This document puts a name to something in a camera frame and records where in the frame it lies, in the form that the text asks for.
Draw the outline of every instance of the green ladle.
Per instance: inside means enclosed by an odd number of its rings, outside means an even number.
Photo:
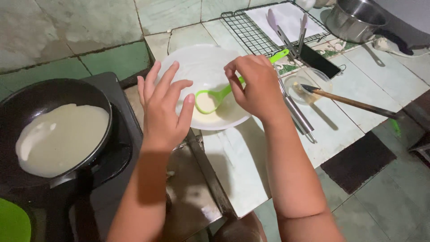
[[[271,63],[275,63],[277,62],[279,59],[281,59],[282,57],[288,55],[289,50],[285,49],[282,51],[279,51],[278,53],[276,53],[274,56],[269,58],[269,61]],[[239,81],[241,84],[243,84],[245,82],[245,80],[243,79],[243,77],[239,77]],[[225,98],[225,96],[227,96],[227,94],[229,94],[231,92],[231,86],[227,85],[224,89],[222,89],[221,91],[211,91],[211,90],[201,90],[198,91],[196,93],[196,108],[197,110],[199,110],[201,113],[204,114],[210,114],[212,112],[214,112],[222,103],[222,100]],[[213,99],[214,99],[214,103],[215,103],[215,108],[213,110],[202,110],[198,103],[197,103],[197,97],[202,94],[202,93],[207,93],[208,95],[210,95]]]

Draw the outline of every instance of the wire cooling rack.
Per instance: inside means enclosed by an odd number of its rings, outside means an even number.
[[[306,12],[299,5],[292,1],[283,1],[280,3],[291,3],[298,7],[303,12]],[[221,14],[221,18],[231,27],[241,41],[248,47],[248,49],[254,55],[266,55],[272,56],[273,54],[285,49],[284,47],[277,46],[259,27],[258,25],[245,13],[250,9],[256,9],[266,6],[275,5],[277,3],[265,4],[262,6],[240,9],[235,12],[224,12]],[[318,21],[315,17],[308,13],[308,17],[311,18],[316,24],[323,28],[324,32],[305,38],[304,42],[309,43],[314,40],[320,41],[323,37],[330,34],[327,28]],[[298,44],[298,41],[292,42],[293,45]]]

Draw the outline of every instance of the black frying pan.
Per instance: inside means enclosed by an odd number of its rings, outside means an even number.
[[[15,153],[15,144],[23,128],[38,115],[70,103],[97,106],[108,112],[107,129],[96,149],[74,168],[57,177],[44,178],[22,170]],[[111,126],[112,108],[109,100],[102,91],[79,80],[42,81],[27,86],[0,102],[0,184],[7,184],[12,189],[47,187],[47,192],[41,194],[46,198],[46,241],[73,240],[68,210],[79,194],[78,190],[85,189],[79,179],[83,179],[82,175],[88,177],[88,165],[105,146]],[[66,175],[77,178],[59,182]]]

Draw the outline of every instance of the green handle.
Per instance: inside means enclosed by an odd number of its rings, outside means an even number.
[[[282,57],[288,55],[288,53],[290,53],[290,51],[288,49],[285,50],[281,50],[278,53],[276,53],[274,56],[269,58],[270,63],[275,63],[278,60],[280,60]],[[243,79],[243,77],[239,77],[239,81],[240,84],[243,84],[245,82],[245,80]],[[222,89],[221,91],[219,91],[220,96],[225,97],[227,96],[227,94],[229,94],[231,92],[231,85],[227,85],[224,89]]]

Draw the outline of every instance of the pot handle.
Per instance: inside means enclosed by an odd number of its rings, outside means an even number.
[[[46,232],[47,242],[73,242],[74,236],[69,220],[69,210],[79,196],[89,194],[92,177],[87,171],[79,172],[76,179],[51,188],[46,197]]]

